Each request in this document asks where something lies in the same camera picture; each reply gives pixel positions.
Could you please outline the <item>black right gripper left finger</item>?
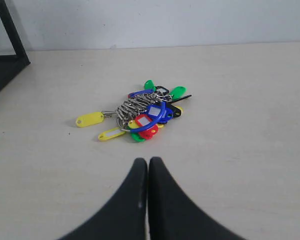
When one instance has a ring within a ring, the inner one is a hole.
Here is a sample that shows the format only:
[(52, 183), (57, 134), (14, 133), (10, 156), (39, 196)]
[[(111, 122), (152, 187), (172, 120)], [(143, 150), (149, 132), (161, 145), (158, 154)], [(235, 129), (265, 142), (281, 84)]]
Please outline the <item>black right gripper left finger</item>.
[(136, 158), (106, 204), (62, 240), (145, 240), (148, 166)]

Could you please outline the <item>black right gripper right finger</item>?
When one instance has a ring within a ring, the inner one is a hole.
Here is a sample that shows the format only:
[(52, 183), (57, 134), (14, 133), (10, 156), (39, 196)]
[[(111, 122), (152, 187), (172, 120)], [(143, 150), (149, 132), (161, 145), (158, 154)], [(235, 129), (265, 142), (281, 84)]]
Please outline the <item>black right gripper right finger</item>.
[(152, 240), (242, 240), (202, 211), (180, 188), (160, 157), (148, 170), (148, 223)]

